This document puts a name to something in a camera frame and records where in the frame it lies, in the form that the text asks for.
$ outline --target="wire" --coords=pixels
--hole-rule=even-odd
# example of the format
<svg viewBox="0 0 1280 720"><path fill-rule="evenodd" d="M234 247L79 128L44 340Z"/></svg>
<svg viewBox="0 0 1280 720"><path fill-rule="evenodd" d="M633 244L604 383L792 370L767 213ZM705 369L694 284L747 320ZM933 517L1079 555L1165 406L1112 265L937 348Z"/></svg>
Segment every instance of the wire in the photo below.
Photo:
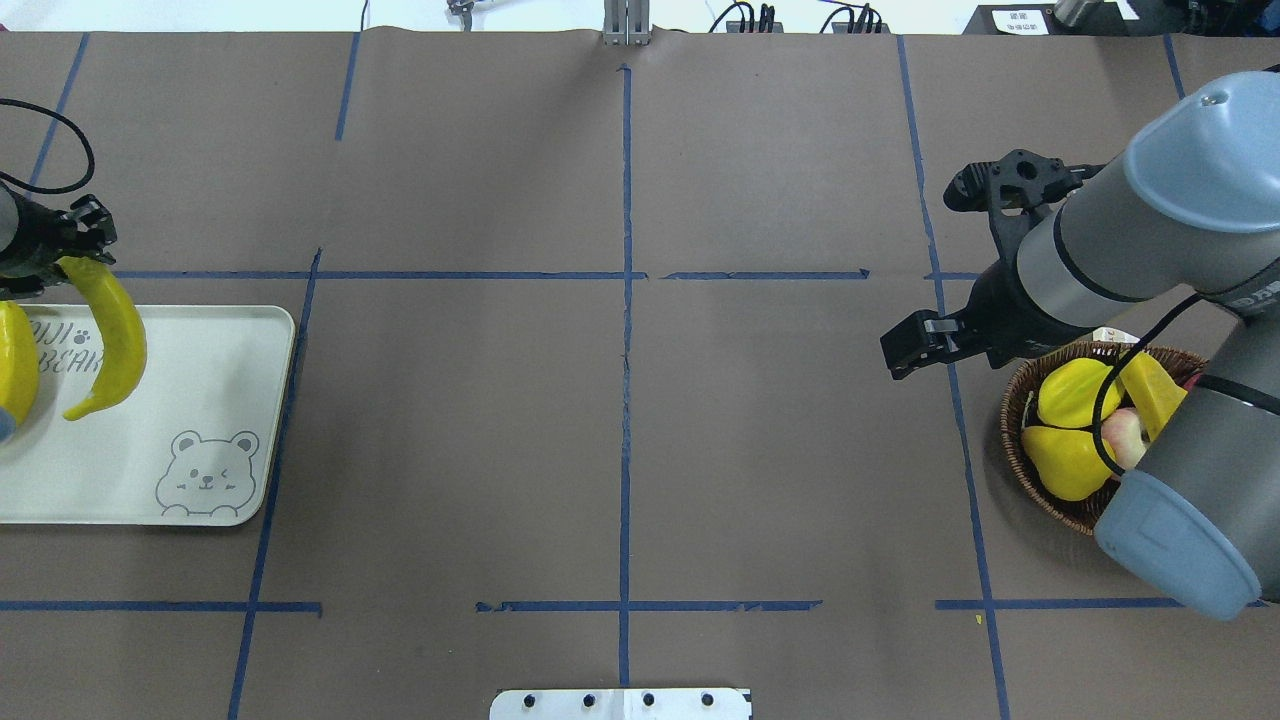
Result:
<svg viewBox="0 0 1280 720"><path fill-rule="evenodd" d="M10 184L20 187L27 192L36 192L40 195L61 195L64 192L72 192L74 190L79 190L86 184L88 184L88 181L93 178L93 170L96 168L93 161L93 149L90 146L88 138L84 137L84 133L79 129L79 127L76 123L70 122L60 113L50 110L49 108L42 108L32 102L23 102L22 100L10 100L8 97L0 97L0 105L8 105L10 108L22 108L23 110L31 110L33 113L40 113L41 115L49 115L50 118L58 120L59 123L63 123L64 126L70 128L73 133L76 133L76 137L79 138L81 145L84 147L84 158L88 161L87 167L84 168L84 176L81 177L81 179L73 182L72 184L63 187L37 187L35 184L24 183L4 170L0 170L0 181L5 181Z"/></svg>
<svg viewBox="0 0 1280 720"><path fill-rule="evenodd" d="M849 13L849 26L845 28L846 33L878 33L884 27L884 18L881 17L879 10L872 8L870 3L865 5L854 5L852 3L836 3L835 0L826 0L833 5L840 5L829 15L827 15L827 22L822 23L822 29L818 35L827 32L827 27L831 26L831 20L836 19L841 12ZM861 10L859 14L854 14L854 10Z"/></svg>
<svg viewBox="0 0 1280 720"><path fill-rule="evenodd" d="M721 20L723 20L731 12L733 12L733 8L737 8L739 13L750 17L750 19L748 19L748 17L742 18L742 32L748 32L748 28L755 24L755 8L753 8L750 3L741 3L741 1L733 3L728 8L724 8L724 12L721 13L718 18L716 18L714 23L712 23L712 29L707 32L716 32L716 28L719 27Z"/></svg>
<svg viewBox="0 0 1280 720"><path fill-rule="evenodd" d="M849 13L849 27L854 27L854 8L850 5L841 5L827 15L827 22L822 23L822 29L818 31L818 35L827 32L827 27L831 26L831 20L836 19L836 15L840 13Z"/></svg>
<svg viewBox="0 0 1280 720"><path fill-rule="evenodd" d="M1111 383L1116 382L1116 378L1120 377L1120 372L1125 369L1130 360L1137 357L1139 352L1151 345L1151 341L1156 340L1156 336L1165 332L1165 328L1167 328L1175 318L1199 301L1199 295L1192 295L1175 305L1172 310L1165 313L1165 316L1161 318L1160 322L1156 323L1149 331L1147 331L1147 334L1142 336L1142 338L1138 340L1138 342L1135 342L1128 352L1125 352L1124 357L1121 357L1120 361L1111 368L1106 379L1102 380L1102 387L1098 388L1098 396L1093 400L1093 421L1089 424L1091 434L1093 436L1093 450L1098 454L1098 457L1102 459L1106 466L1116 474L1116 477L1124 475L1125 469L1121 468L1119 462L1112 460L1110 455L1107 455L1107 448L1102 445L1102 404L1107 397L1107 389L1111 387Z"/></svg>

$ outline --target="blue tape line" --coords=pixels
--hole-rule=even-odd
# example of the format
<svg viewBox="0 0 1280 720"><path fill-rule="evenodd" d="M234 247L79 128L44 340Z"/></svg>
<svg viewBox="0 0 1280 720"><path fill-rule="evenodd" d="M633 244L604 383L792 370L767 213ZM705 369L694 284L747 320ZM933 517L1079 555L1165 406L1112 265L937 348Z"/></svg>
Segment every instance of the blue tape line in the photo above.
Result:
<svg viewBox="0 0 1280 720"><path fill-rule="evenodd" d="M986 602L980 600L938 600L934 601L934 610L982 610ZM1185 607L1171 597L1059 597L1059 598L1019 598L1019 600L993 600L991 605L996 610L1130 610L1130 609L1162 609ZM1261 600L1249 603L1249 607L1268 607Z"/></svg>
<svg viewBox="0 0 1280 720"><path fill-rule="evenodd" d="M120 270L119 278L142 281L305 281L312 274L306 270ZM607 272L502 272L502 270L321 270L314 275L320 281L622 281L626 273ZM631 273L632 278L648 279L645 273Z"/></svg>
<svg viewBox="0 0 1280 720"><path fill-rule="evenodd" d="M946 296L942 291L942 264L938 258L937 240L933 233L933 220L924 193L924 154L920 150L920 133L915 119L915 100L911 97L911 73L906 59L906 38L897 36L897 59L902 73L902 96L906 101L906 122L911 133L911 152L915 156L915 184L920 196L920 215L924 220L924 233L929 238L929 266L933 275L933 293L938 302L938 313L946 315ZM1009 692L1005 687L1005 662L1000 652L1000 632L996 628L996 607L991 596L991 573L987 568L987 548L982 537L982 516L978 511L978 491L973 478L973 459L969 455L969 433L965 429L964 404L960 400L960 379L955 365L947 365L947 380L951 386L951 407L956 428L960 430L960 450L964 454L965 488L969 492L969 521L973 525L973 546L978 560L978 579L982 584L983 610L987 615L987 643L991 647L991 669L996 682L996 702L1000 706L1001 720L1009 720Z"/></svg>
<svg viewBox="0 0 1280 720"><path fill-rule="evenodd" d="M625 281L626 273L534 273L500 270L325 270L317 275L323 281ZM640 279L644 273L632 273Z"/></svg>
<svg viewBox="0 0 1280 720"><path fill-rule="evenodd" d="M865 281L863 268L854 273L672 273L664 281Z"/></svg>
<svg viewBox="0 0 1280 720"><path fill-rule="evenodd" d="M324 606L319 602L259 602L255 612L305 612L324 618Z"/></svg>
<svg viewBox="0 0 1280 720"><path fill-rule="evenodd" d="M360 35L351 33L351 53L347 55L347 82L342 85L342 105L338 108L338 128L333 132L333 138L342 142L342 133L347 129L347 104L351 101L351 85L356 79L356 55L360 54Z"/></svg>
<svg viewBox="0 0 1280 720"><path fill-rule="evenodd" d="M627 612L808 612L820 600L634 600ZM621 612L612 600L525 600L498 605L476 603L476 612Z"/></svg>
<svg viewBox="0 0 1280 720"><path fill-rule="evenodd" d="M631 684L631 67L622 72L622 492L618 509L618 687Z"/></svg>
<svg viewBox="0 0 1280 720"><path fill-rule="evenodd" d="M631 610L637 612L808 612L822 605L820 600L637 600Z"/></svg>
<svg viewBox="0 0 1280 720"><path fill-rule="evenodd" d="M137 281L305 281L303 270L120 270L115 277Z"/></svg>
<svg viewBox="0 0 1280 720"><path fill-rule="evenodd" d="M975 281L982 273L940 273L933 272L924 275L927 281Z"/></svg>
<svg viewBox="0 0 1280 720"><path fill-rule="evenodd" d="M58 106L55 110L59 115L67 114L67 100L72 95L72 86L76 85L76 76L79 74L81 61L84 60L84 51L88 50L88 33L81 33L81 45L76 50L76 59L72 60L72 69L67 73L67 82L63 83L63 94L58 96ZM45 169L45 159L49 156L49 150L54 146L54 133L58 131L58 126L61 124L56 119L49 119L49 131L45 132L45 142L40 146L40 154L36 155L36 165L31 169L31 181L27 184L37 184L40 181L40 173ZM31 200L31 191L27 191L27 200Z"/></svg>
<svg viewBox="0 0 1280 720"><path fill-rule="evenodd" d="M522 600L497 606L476 603L476 612L617 612L622 603L612 600Z"/></svg>
<svg viewBox="0 0 1280 720"><path fill-rule="evenodd" d="M1183 73L1178 72L1178 54L1174 53L1174 38L1167 32L1165 33L1165 58L1169 59L1169 72L1174 76L1174 90L1178 91L1178 99L1181 100L1187 97L1187 91L1183 90Z"/></svg>
<svg viewBox="0 0 1280 720"><path fill-rule="evenodd" d="M266 509L262 514L262 532L257 541L257 557L253 561L253 580L248 591L248 609L244 612L244 629L241 633L241 650L236 660L236 680L232 683L232 698L227 708L228 720L239 716L241 694L244 692L244 674L248 669L248 652L253 644L253 623L257 615L257 600L262 592L262 571L266 569L266 550L271 541L271 527L275 521L275 501L280 492L280 465L284 460L284 439L293 416L293 401L298 391L298 375L302 369L302 356L306 352L307 329L311 322L311 302L315 300L316 273L320 269L320 256L324 249L316 250L311 259L311 277L307 279L307 293L302 301L302 318L298 320L298 334L293 341L293 357L289 360L289 384L284 392L284 406L280 411L280 427L275 433L275 459L271 462L271 486L266 496Z"/></svg>

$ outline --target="wicker basket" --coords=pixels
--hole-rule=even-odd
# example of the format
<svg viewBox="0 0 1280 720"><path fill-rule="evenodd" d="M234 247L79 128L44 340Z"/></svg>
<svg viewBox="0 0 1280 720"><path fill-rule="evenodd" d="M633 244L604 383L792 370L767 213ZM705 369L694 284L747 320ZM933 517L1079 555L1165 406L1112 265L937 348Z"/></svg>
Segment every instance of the wicker basket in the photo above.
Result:
<svg viewBox="0 0 1280 720"><path fill-rule="evenodd" d="M1053 497L1044 489L1044 484L1041 483L1039 475L1036 473L1036 466L1023 451L1023 428L1041 424L1036 416L1032 393L1039 388L1050 373L1076 357L1094 357L1107 365L1115 365L1129 347L1129 345L1117 342L1078 341L1057 352L1025 363L1010 378L1009 387L1005 388L1005 397L1000 404L1000 441L1005 448L1005 459L1012 468L1019 484L1046 512L1087 536L1093 534L1093 525L1102 516L1102 511L1111 502L1120 483L1115 478L1110 478L1097 492L1076 502ZM1207 363L1199 355L1171 347L1148 347L1147 352L1158 360L1179 384L1203 370Z"/></svg>

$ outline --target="banana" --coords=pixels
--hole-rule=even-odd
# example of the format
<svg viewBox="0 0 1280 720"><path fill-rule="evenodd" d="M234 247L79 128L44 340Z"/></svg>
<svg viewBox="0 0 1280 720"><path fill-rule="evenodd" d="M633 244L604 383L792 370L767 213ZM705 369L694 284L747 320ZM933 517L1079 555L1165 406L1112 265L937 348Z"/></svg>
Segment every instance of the banana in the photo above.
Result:
<svg viewBox="0 0 1280 720"><path fill-rule="evenodd" d="M119 405L138 387L147 366L147 336L138 309L110 268L90 258L61 258L58 266L84 296L102 333L102 368L93 378L93 388L79 405L63 413L68 420L79 420Z"/></svg>
<svg viewBox="0 0 1280 720"><path fill-rule="evenodd" d="M31 320L17 302L0 302L0 442L9 439L26 421L38 384Z"/></svg>

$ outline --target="metal bracket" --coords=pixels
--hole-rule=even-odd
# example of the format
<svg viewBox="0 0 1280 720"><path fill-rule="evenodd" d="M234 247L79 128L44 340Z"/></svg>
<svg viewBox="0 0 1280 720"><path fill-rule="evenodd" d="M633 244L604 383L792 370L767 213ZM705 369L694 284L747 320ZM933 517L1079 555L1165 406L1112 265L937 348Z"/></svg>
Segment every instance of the metal bracket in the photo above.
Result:
<svg viewBox="0 0 1280 720"><path fill-rule="evenodd" d="M504 691L489 720L751 720L751 691L626 688Z"/></svg>
<svg viewBox="0 0 1280 720"><path fill-rule="evenodd" d="M604 0L605 45L649 45L649 0Z"/></svg>

